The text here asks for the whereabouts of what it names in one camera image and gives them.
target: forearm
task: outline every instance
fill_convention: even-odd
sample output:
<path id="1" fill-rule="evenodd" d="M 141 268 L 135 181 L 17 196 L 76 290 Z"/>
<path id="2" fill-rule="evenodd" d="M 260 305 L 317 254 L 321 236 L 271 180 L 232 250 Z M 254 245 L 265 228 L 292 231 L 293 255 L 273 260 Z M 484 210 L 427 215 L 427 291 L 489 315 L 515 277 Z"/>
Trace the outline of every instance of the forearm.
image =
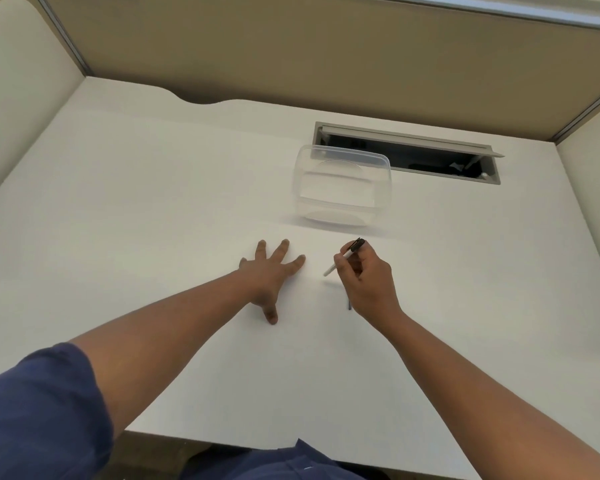
<path id="1" fill-rule="evenodd" d="M 251 300 L 240 271 L 144 306 L 71 340 L 91 361 L 119 435 Z"/>
<path id="2" fill-rule="evenodd" d="M 600 479 L 600 455 L 401 314 L 382 332 L 481 478 Z"/>

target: clear plastic container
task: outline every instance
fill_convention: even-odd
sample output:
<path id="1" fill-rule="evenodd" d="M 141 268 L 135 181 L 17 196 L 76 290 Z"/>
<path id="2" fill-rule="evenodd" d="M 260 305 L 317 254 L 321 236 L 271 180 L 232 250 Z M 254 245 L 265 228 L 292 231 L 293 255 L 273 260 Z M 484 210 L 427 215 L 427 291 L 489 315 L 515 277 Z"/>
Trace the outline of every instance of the clear plastic container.
<path id="1" fill-rule="evenodd" d="M 314 221 L 366 226 L 391 204 L 384 155 L 307 144 L 294 169 L 297 213 Z"/>

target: pen on table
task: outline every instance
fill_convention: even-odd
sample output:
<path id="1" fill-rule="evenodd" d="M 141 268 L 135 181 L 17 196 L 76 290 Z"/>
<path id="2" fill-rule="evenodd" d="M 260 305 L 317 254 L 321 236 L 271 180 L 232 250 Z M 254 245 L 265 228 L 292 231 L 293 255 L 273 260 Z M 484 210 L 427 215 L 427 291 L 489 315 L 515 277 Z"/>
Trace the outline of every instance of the pen on table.
<path id="1" fill-rule="evenodd" d="M 361 237 L 359 237 L 355 241 L 353 241 L 352 245 L 349 246 L 349 249 L 347 249 L 346 252 L 343 254 L 344 259 L 349 259 L 351 257 L 351 255 L 353 253 L 355 253 L 357 250 L 359 250 L 365 242 L 366 241 L 364 239 L 362 239 Z M 330 268 L 328 268 L 327 271 L 325 271 L 322 275 L 323 276 L 328 276 L 328 275 L 331 274 L 331 272 L 334 269 L 336 269 L 335 263 L 332 264 L 330 266 Z"/>

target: navy blue shirt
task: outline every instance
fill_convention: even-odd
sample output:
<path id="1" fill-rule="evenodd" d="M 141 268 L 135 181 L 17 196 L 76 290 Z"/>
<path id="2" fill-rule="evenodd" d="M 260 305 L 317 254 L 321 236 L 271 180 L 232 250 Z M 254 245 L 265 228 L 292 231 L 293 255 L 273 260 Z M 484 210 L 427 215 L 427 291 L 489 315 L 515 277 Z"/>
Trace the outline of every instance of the navy blue shirt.
<path id="1" fill-rule="evenodd" d="M 113 427 L 87 356 L 72 344 L 37 351 L 0 375 L 0 479 L 90 479 L 109 460 Z M 298 441 L 252 451 L 181 479 L 360 477 Z"/>

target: marker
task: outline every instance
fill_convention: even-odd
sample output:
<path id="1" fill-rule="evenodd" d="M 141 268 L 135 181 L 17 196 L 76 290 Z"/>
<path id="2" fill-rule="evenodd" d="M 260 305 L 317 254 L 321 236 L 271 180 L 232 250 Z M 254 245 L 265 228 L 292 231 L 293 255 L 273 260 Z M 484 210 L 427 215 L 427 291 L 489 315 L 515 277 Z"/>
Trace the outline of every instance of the marker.
<path id="1" fill-rule="evenodd" d="M 349 246 L 349 249 L 346 250 L 346 252 L 343 254 L 344 259 L 349 259 L 351 257 L 351 255 L 353 253 L 355 253 L 357 250 L 359 250 L 362 247 L 362 244 L 364 244 L 366 241 L 364 239 L 362 239 L 361 237 L 357 238 L 355 241 L 353 241 L 353 244 Z M 322 275 L 323 276 L 328 276 L 331 274 L 331 272 L 336 269 L 336 265 L 335 263 L 333 263 L 331 265 L 330 268 L 327 269 L 327 271 L 325 271 Z"/>

